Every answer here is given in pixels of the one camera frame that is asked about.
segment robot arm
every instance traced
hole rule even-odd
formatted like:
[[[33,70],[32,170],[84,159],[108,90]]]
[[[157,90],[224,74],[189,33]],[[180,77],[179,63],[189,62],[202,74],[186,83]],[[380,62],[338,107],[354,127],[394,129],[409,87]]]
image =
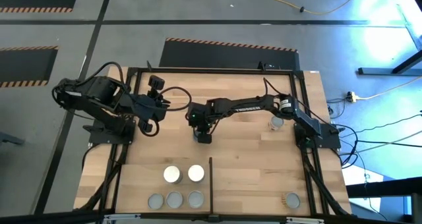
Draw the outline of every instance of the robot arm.
[[[211,143],[209,134],[212,125],[220,119],[230,117],[234,113],[265,110],[281,119],[293,119],[303,127],[307,136],[320,136],[321,127],[316,119],[310,118],[299,108],[297,99],[292,96],[279,94],[264,95],[262,97],[230,100],[227,98],[210,99],[205,105],[191,103],[187,112],[189,126],[196,129],[198,142]]]
[[[83,82],[65,78],[54,87],[53,98],[66,110],[85,111],[117,136],[132,123],[124,116],[136,116],[138,128],[148,136],[152,130],[149,120],[156,125],[162,121],[170,103],[157,91],[163,89],[164,80],[151,76],[148,85],[151,90],[146,95],[134,95],[122,82],[106,76],[95,76]]]

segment orange striped tape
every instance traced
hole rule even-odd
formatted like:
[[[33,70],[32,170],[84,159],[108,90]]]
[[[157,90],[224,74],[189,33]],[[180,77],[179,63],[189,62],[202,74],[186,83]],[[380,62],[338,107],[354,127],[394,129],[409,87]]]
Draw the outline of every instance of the orange striped tape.
[[[69,13],[68,7],[0,7],[0,13]]]
[[[0,51],[33,50],[33,49],[59,49],[59,46],[4,47],[4,48],[0,48]]]
[[[17,81],[17,82],[0,82],[0,88],[7,87],[27,87],[27,86],[45,86],[47,80],[29,80],[29,81]]]
[[[250,47],[254,49],[272,49],[272,50],[280,50],[280,51],[291,51],[297,53],[297,49],[289,49],[283,47],[273,47],[273,46],[261,46],[261,45],[250,45],[247,43],[226,43],[226,42],[215,42],[215,41],[208,41],[208,40],[189,40],[183,38],[166,38],[166,41],[174,41],[174,42],[187,42],[187,43],[207,43],[207,44],[215,44],[215,45],[226,45],[226,46],[235,46],[235,47]]]

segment black mounting plate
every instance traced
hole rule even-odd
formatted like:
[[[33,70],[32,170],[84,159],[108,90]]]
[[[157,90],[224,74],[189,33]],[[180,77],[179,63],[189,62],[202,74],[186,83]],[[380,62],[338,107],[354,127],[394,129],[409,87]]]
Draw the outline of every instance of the black mounting plate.
[[[104,124],[98,120],[95,120],[92,126],[83,126],[91,134],[89,142],[93,144],[132,144],[135,127],[136,121],[128,120],[123,133],[115,134],[106,130]]]
[[[304,143],[307,136],[305,135],[305,129],[303,129],[299,124],[294,124],[295,130],[295,139],[296,145],[300,147],[302,145],[304,148],[341,148],[340,140],[338,138],[338,133],[334,132],[332,125],[321,124],[321,136],[315,137],[313,142]]]

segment white label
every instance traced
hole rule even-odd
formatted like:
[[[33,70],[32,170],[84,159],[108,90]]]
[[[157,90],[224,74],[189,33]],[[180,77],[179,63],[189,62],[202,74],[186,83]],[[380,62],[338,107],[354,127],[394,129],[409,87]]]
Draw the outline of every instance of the white label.
[[[244,112],[244,111],[254,111],[254,110],[258,110],[261,109],[260,107],[256,106],[256,107],[250,107],[250,108],[244,108],[244,109],[235,109],[236,112]]]
[[[291,104],[290,104],[290,103],[285,103],[285,104],[282,104],[282,105],[280,106],[280,109],[283,109],[283,108],[286,108],[286,107],[291,107]]]
[[[81,96],[82,94],[80,92],[66,92],[71,96]]]

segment yellow cable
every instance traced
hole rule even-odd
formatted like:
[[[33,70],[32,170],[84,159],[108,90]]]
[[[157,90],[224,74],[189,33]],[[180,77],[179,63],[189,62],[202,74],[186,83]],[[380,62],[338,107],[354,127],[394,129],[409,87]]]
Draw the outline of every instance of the yellow cable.
[[[416,81],[416,80],[419,80],[419,79],[421,79],[421,78],[422,78],[422,76],[418,76],[417,78],[415,78],[415,79],[413,79],[413,80],[410,80],[409,82],[406,82],[405,84],[401,84],[401,85],[395,86],[395,87],[393,87],[393,88],[391,88],[391,89],[388,89],[388,90],[387,90],[387,91],[385,91],[385,92],[378,93],[377,95],[373,95],[373,96],[370,96],[370,97],[368,97],[368,98],[361,98],[361,97],[359,97],[359,96],[356,96],[356,99],[372,99],[372,98],[375,98],[375,97],[377,97],[377,96],[381,96],[381,95],[383,95],[383,94],[385,94],[385,93],[387,93],[387,92],[389,92],[389,91],[392,91],[392,90],[394,90],[394,89],[401,88],[402,86],[405,86],[405,85],[407,85],[407,84],[410,84],[410,83],[412,83],[412,82],[414,82],[414,81]]]
[[[275,1],[284,3],[286,5],[289,5],[290,7],[294,7],[294,8],[299,9],[299,10],[301,9],[301,7],[298,7],[298,6],[294,5],[293,3],[289,3],[288,1],[284,1],[284,0],[275,0]],[[341,7],[343,7],[344,5],[349,3],[350,1],[351,0],[347,0],[345,3],[341,4],[339,7],[336,7],[335,9],[332,9],[331,11],[328,11],[328,12],[319,13],[319,12],[308,11],[306,9],[304,9],[303,11],[306,12],[306,13],[311,13],[311,14],[316,14],[316,15],[328,14],[328,13],[332,13],[334,11],[337,11],[338,9],[340,9]]]

